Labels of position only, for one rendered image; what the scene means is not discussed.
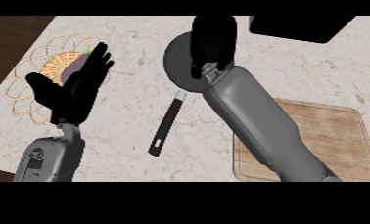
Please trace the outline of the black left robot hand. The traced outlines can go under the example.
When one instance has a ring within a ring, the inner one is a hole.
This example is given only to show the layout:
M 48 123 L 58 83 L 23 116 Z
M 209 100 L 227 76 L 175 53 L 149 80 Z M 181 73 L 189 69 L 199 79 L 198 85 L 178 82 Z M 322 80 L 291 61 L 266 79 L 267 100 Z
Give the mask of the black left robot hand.
M 95 46 L 87 63 L 63 86 L 41 73 L 27 75 L 36 101 L 52 109 L 51 123 L 81 125 L 91 115 L 98 89 L 115 64 L 107 44 Z

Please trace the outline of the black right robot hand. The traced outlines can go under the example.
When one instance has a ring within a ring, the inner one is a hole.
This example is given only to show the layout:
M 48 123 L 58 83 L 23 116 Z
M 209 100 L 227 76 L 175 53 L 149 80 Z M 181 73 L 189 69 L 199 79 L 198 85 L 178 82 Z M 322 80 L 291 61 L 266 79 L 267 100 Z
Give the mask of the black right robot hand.
M 206 63 L 217 63 L 220 71 L 235 60 L 237 22 L 235 16 L 198 16 L 192 31 L 192 76 L 202 78 Z

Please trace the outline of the dark grey frying pan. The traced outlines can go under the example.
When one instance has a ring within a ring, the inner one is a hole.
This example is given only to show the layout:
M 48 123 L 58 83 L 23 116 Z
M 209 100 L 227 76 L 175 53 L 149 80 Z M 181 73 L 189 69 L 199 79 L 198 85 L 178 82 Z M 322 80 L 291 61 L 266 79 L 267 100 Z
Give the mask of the dark grey frying pan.
M 178 116 L 187 93 L 202 93 L 208 87 L 206 78 L 195 79 L 192 76 L 192 33 L 183 33 L 169 43 L 163 54 L 163 68 L 169 80 L 178 87 L 178 92 L 165 114 L 155 139 L 150 146 L 150 154 L 161 155 L 168 133 Z

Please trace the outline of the wooden cutting board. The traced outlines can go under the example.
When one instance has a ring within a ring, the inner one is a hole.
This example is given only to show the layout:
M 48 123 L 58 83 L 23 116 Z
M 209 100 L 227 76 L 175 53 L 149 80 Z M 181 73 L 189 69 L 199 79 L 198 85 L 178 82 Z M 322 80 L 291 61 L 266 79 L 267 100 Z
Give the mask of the wooden cutting board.
M 294 119 L 303 142 L 343 181 L 370 182 L 370 136 L 360 112 L 276 99 Z

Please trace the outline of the purple eggplant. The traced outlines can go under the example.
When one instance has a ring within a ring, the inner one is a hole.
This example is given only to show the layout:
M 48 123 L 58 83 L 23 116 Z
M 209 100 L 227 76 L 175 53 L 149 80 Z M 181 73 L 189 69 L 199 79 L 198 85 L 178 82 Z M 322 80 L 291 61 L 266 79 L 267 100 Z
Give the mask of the purple eggplant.
M 81 53 L 81 52 L 66 53 L 67 65 L 61 73 L 61 83 L 66 83 L 73 73 L 82 70 L 89 56 L 91 56 L 89 53 Z

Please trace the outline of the black flat appliance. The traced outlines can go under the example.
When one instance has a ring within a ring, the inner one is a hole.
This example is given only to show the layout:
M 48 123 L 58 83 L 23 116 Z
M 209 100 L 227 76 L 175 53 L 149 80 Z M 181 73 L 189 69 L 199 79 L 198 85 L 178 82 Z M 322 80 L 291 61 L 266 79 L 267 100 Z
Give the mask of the black flat appliance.
M 354 16 L 251 16 L 252 33 L 326 44 Z

